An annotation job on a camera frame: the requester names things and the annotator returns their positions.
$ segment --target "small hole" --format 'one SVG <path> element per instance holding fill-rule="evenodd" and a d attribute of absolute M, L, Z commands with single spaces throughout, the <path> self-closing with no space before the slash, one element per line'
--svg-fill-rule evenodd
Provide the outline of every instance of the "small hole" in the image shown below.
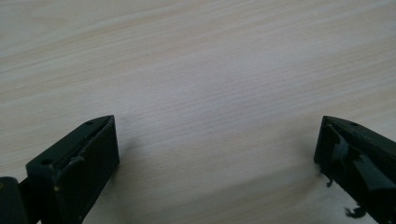
<path fill-rule="evenodd" d="M 41 165 L 50 165 L 52 163 L 51 159 L 45 159 L 41 162 Z"/>

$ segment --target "wooden table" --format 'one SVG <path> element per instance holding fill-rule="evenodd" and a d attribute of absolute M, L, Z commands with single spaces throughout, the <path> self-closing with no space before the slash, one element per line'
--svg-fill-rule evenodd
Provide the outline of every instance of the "wooden table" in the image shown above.
<path fill-rule="evenodd" d="M 84 223 L 375 223 L 318 174 L 323 115 L 396 139 L 396 2 L 0 2 L 0 176 L 114 114 Z"/>

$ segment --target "table surface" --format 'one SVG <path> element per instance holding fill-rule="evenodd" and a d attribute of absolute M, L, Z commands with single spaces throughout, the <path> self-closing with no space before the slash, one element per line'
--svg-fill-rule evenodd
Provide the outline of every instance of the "table surface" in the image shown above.
<path fill-rule="evenodd" d="M 0 2 L 0 176 L 113 114 L 84 223 L 375 223 L 325 188 L 324 115 L 396 139 L 396 2 Z"/>

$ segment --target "light wood surface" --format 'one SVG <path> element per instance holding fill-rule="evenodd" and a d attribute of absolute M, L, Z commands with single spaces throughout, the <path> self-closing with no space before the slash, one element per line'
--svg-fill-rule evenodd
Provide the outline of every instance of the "light wood surface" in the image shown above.
<path fill-rule="evenodd" d="M 84 223 L 375 223 L 326 189 L 323 115 L 396 140 L 396 2 L 0 1 L 0 175 L 114 114 Z"/>

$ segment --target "black plastic part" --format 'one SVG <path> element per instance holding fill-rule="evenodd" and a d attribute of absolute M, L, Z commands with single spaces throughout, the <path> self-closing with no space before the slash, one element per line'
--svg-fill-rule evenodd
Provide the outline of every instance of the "black plastic part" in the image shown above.
<path fill-rule="evenodd" d="M 0 223 L 28 224 L 20 186 L 13 177 L 0 177 Z"/>
<path fill-rule="evenodd" d="M 0 178 L 0 224 L 80 224 L 120 163 L 114 116 L 77 127 L 26 165 L 20 184 Z"/>
<path fill-rule="evenodd" d="M 315 163 L 378 223 L 396 223 L 396 143 L 357 123 L 323 117 Z"/>
<path fill-rule="evenodd" d="M 90 120 L 26 165 L 43 224 L 80 224 L 120 163 L 113 116 Z"/>

